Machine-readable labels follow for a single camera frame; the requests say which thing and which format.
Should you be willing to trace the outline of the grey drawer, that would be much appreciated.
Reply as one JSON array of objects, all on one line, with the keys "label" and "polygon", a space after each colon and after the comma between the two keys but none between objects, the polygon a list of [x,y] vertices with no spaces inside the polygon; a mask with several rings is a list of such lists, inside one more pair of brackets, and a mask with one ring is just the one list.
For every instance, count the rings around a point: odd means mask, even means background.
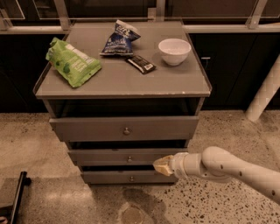
[{"label": "grey drawer", "polygon": [[92,185],[113,184],[162,184],[175,183],[174,176],[165,176],[156,171],[84,171],[83,180]]},{"label": "grey drawer", "polygon": [[70,150],[68,154],[79,166],[110,166],[151,165],[159,158],[179,152],[187,152],[187,148]]},{"label": "grey drawer", "polygon": [[192,139],[197,116],[65,117],[50,124],[62,142]]}]

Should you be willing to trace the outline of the grey bottom drawer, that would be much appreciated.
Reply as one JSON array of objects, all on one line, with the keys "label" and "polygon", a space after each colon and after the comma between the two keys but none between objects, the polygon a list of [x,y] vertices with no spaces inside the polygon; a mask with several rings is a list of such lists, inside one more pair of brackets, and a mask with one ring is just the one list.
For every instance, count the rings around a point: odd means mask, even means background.
[{"label": "grey bottom drawer", "polygon": [[165,176],[156,171],[84,171],[83,180],[92,185],[113,184],[162,184],[175,183],[174,176]]}]

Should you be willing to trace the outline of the grey top drawer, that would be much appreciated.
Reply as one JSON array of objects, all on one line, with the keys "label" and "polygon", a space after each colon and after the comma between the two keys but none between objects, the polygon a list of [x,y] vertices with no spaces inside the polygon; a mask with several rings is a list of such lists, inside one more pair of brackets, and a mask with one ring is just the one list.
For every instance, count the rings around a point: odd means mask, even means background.
[{"label": "grey top drawer", "polygon": [[192,139],[197,116],[65,117],[50,124],[62,142]]}]

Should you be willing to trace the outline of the grey drawer cabinet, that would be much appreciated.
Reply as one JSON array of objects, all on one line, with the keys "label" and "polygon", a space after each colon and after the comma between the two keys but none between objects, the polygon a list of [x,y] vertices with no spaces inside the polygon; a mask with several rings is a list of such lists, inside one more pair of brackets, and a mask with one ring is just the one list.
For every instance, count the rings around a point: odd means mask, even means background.
[{"label": "grey drawer cabinet", "polygon": [[[161,59],[158,44],[164,39],[187,39],[179,22],[136,22],[141,38],[133,52],[156,69],[142,74],[122,58],[102,57],[102,68],[78,88],[71,87],[48,66],[34,88],[52,118],[197,116],[211,84],[197,58],[190,52],[178,66]],[[191,139],[148,141],[63,142],[70,150],[187,148]],[[155,171],[150,165],[79,166],[83,172]]]}]

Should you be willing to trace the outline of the round floor drain cover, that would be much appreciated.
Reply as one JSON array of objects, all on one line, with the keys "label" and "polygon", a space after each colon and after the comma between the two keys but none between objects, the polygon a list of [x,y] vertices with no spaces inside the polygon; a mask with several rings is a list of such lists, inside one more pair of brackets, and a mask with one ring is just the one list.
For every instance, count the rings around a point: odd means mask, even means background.
[{"label": "round floor drain cover", "polygon": [[127,205],[121,211],[122,224],[144,224],[144,215],[137,206]]}]

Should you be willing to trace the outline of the black snack bar wrapper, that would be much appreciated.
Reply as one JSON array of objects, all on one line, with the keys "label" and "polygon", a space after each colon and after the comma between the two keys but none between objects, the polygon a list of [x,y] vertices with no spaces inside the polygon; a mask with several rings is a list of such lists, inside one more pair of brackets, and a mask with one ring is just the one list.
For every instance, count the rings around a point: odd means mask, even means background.
[{"label": "black snack bar wrapper", "polygon": [[152,63],[139,55],[130,56],[125,61],[138,69],[142,74],[147,74],[156,69]]}]

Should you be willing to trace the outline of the white bowl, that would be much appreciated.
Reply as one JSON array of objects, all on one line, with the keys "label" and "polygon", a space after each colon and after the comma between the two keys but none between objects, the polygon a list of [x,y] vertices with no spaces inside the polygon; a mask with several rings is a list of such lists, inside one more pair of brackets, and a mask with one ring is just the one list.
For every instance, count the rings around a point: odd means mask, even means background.
[{"label": "white bowl", "polygon": [[181,64],[192,50],[191,45],[178,38],[168,38],[158,44],[158,49],[163,61],[169,66]]}]

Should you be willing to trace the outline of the blue chip bag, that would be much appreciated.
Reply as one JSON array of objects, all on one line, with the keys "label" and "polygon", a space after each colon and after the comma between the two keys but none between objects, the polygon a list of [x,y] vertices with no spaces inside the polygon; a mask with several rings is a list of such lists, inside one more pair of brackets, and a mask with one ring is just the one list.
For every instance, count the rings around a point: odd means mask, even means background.
[{"label": "blue chip bag", "polygon": [[139,30],[122,20],[115,22],[115,30],[100,52],[101,56],[130,56],[133,54],[132,42],[141,38]]}]

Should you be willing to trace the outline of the green chip bag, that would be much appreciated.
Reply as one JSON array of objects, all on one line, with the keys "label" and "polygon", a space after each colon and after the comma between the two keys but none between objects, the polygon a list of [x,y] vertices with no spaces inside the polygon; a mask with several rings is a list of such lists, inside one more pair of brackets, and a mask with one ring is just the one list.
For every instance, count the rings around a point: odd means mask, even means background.
[{"label": "green chip bag", "polygon": [[59,38],[52,39],[45,59],[72,88],[79,88],[102,69],[98,59],[89,57]]}]

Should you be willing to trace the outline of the metal window railing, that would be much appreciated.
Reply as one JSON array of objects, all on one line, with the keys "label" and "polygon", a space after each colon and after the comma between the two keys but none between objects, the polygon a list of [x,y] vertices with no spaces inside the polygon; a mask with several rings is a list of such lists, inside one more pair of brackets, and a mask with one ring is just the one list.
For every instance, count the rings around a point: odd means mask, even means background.
[{"label": "metal window railing", "polygon": [[61,33],[117,19],[179,21],[188,33],[280,32],[280,0],[0,0],[2,34]]}]

